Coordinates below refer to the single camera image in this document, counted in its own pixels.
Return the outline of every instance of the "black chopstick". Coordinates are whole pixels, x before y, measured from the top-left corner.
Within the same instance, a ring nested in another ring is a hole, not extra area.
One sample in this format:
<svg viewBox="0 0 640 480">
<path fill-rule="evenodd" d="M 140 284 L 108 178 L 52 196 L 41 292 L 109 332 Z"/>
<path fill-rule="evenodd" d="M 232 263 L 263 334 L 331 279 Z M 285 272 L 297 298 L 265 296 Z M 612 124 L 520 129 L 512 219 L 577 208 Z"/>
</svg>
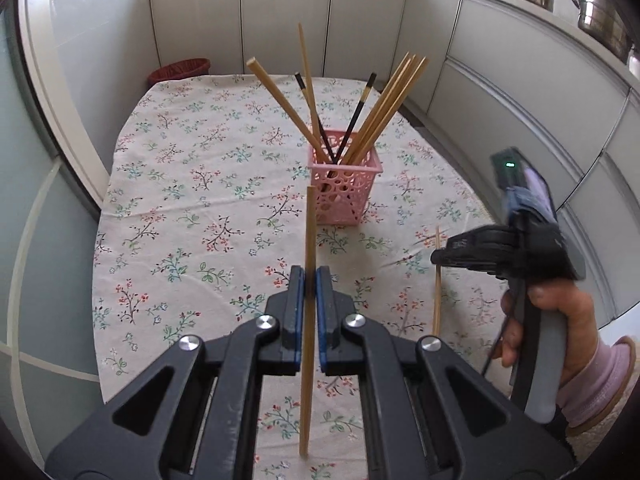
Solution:
<svg viewBox="0 0 640 480">
<path fill-rule="evenodd" d="M 305 99 L 306 99 L 305 82 L 303 81 L 302 76 L 300 75 L 300 72 L 296 72 L 294 75 L 296 77 L 296 81 L 298 82 L 298 86 L 300 86 L 300 90 L 302 90 L 302 94 L 305 96 Z M 320 116 L 318 116 L 318 127 L 320 129 L 320 136 L 322 137 L 322 140 L 324 141 L 324 145 L 326 146 L 327 151 L 329 151 L 329 156 L 331 157 L 332 163 L 337 164 L 338 163 L 338 159 L 334 155 L 334 150 L 331 149 L 331 143 L 329 142 L 329 139 L 326 136 L 326 132 L 324 131 L 324 128 L 322 127 L 322 123 L 320 121 Z"/>
<path fill-rule="evenodd" d="M 373 86 L 373 82 L 375 80 L 376 80 L 376 73 L 371 72 L 371 75 L 369 76 L 369 80 L 367 81 L 367 84 L 365 85 L 364 90 L 362 91 L 360 100 L 358 101 L 358 105 L 356 106 L 356 110 L 353 113 L 353 117 L 351 117 L 351 122 L 349 122 L 349 126 L 347 126 L 347 131 L 344 133 L 344 137 L 342 138 L 342 142 L 340 143 L 340 147 L 338 148 L 338 153 L 335 154 L 335 158 L 337 160 L 340 160 L 340 157 L 342 156 L 342 152 L 347 147 L 347 141 L 349 140 L 351 132 L 353 131 L 353 128 L 355 127 L 356 122 L 358 121 L 358 117 L 360 116 L 360 112 L 362 111 L 362 107 L 364 106 L 364 102 L 367 100 L 367 97 L 369 97 L 369 92 L 371 91 L 371 87 Z"/>
</svg>

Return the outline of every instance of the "perforated basket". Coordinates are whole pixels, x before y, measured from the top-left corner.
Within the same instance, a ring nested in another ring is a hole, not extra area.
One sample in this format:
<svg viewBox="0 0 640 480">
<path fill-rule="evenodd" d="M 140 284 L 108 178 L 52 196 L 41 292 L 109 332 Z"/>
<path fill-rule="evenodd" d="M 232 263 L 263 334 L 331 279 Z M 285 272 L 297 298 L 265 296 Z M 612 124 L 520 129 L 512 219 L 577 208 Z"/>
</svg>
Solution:
<svg viewBox="0 0 640 480">
<path fill-rule="evenodd" d="M 334 153 L 344 132 L 327 130 L 326 135 Z M 351 134 L 351 141 L 357 133 Z M 318 164 L 316 151 L 309 146 L 308 168 L 311 185 L 316 187 L 316 221 L 318 224 L 358 225 L 367 205 L 376 175 L 382 173 L 382 164 L 372 148 L 359 166 Z"/>
</svg>

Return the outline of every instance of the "metal bolt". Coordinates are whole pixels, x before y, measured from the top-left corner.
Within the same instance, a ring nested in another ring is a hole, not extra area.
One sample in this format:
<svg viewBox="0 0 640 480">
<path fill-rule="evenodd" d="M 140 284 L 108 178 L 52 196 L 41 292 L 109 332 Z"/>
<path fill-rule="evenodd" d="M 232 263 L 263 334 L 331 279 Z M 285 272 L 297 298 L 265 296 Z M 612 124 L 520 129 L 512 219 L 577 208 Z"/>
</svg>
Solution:
<svg viewBox="0 0 640 480">
<path fill-rule="evenodd" d="M 256 319 L 255 323 L 260 330 L 268 330 L 276 326 L 276 319 L 273 316 L 267 316 L 265 314 Z"/>
<path fill-rule="evenodd" d="M 194 335 L 186 335 L 180 338 L 178 341 L 178 346 L 180 350 L 186 350 L 190 352 L 191 350 L 195 350 L 198 346 L 200 346 L 200 340 L 197 336 Z"/>
<path fill-rule="evenodd" d="M 359 326 L 363 326 L 366 322 L 367 318 L 362 314 L 349 314 L 344 318 L 344 322 L 350 326 L 351 328 L 357 328 Z"/>
<path fill-rule="evenodd" d="M 437 352 L 442 348 L 442 341 L 433 335 L 428 335 L 422 340 L 422 349 L 427 352 Z"/>
</svg>

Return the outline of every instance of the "floral pattern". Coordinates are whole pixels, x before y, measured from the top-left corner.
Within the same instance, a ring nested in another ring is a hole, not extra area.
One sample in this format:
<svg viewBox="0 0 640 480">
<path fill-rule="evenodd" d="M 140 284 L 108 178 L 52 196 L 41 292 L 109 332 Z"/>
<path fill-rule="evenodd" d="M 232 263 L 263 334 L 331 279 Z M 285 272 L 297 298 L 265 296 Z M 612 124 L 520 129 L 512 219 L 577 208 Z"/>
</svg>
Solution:
<svg viewBox="0 0 640 480">
<path fill-rule="evenodd" d="M 293 77 L 274 81 L 300 116 Z M 326 129 L 345 128 L 363 82 L 316 79 Z M 374 103 L 371 96 L 361 114 Z M 400 115 L 376 143 L 362 223 L 319 226 L 318 265 L 394 335 L 431 330 L 435 227 L 443 241 L 491 222 L 471 188 Z M 104 399 L 182 335 L 226 335 L 260 316 L 304 263 L 308 144 L 252 76 L 155 85 L 123 127 L 95 244 L 93 322 Z M 481 367 L 502 321 L 500 283 L 442 270 L 442 337 Z M 490 377 L 505 389 L 508 370 Z M 355 376 L 314 378 L 310 457 L 298 456 L 300 377 L 264 379 L 254 478 L 367 475 Z"/>
</svg>

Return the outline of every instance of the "white cabinet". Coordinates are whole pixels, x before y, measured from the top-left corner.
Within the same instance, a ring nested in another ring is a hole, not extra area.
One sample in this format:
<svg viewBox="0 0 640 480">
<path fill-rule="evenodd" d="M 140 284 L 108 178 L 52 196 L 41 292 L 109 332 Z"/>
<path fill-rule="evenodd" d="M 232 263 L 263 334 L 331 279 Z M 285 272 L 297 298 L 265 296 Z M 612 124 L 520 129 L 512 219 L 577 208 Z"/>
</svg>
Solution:
<svg viewBox="0 0 640 480">
<path fill-rule="evenodd" d="M 151 0 L 163 65 L 207 57 L 210 74 L 242 73 L 240 0 Z"/>
<path fill-rule="evenodd" d="M 558 224 L 564 236 L 574 242 L 584 257 L 586 277 L 582 282 L 578 282 L 577 285 L 580 290 L 591 294 L 596 311 L 596 323 L 598 328 L 603 327 L 614 319 L 616 315 L 607 277 L 602 270 L 589 238 L 584 233 L 584 228 L 569 206 L 564 205 L 558 211 Z"/>
<path fill-rule="evenodd" d="M 325 77 L 386 81 L 391 72 L 404 0 L 331 0 Z"/>
<path fill-rule="evenodd" d="M 406 0 L 404 4 L 394 67 L 407 52 L 429 59 L 427 70 L 409 94 L 421 110 L 426 111 L 436 88 L 459 3 L 460 0 Z"/>
<path fill-rule="evenodd" d="M 640 300 L 639 219 L 622 182 L 602 160 L 569 200 L 609 281 L 616 315 Z"/>
<path fill-rule="evenodd" d="M 510 95 L 582 171 L 597 158 L 626 98 L 613 72 L 573 40 L 489 1 L 463 0 L 449 55 Z"/>
<path fill-rule="evenodd" d="M 628 105 L 607 147 L 637 200 L 640 200 L 640 98 L 631 94 Z"/>
<path fill-rule="evenodd" d="M 321 76 L 328 17 L 329 0 L 242 0 L 244 56 L 255 56 L 271 74 L 303 73 L 300 22 L 311 73 Z"/>
<path fill-rule="evenodd" d="M 489 88 L 482 87 L 480 81 L 463 70 L 450 61 L 444 64 L 428 114 L 430 120 L 492 184 L 495 178 L 489 157 L 517 146 L 544 175 L 554 203 L 560 205 L 575 189 L 577 181 L 540 138 L 498 100 L 498 96 L 492 95 Z"/>
</svg>

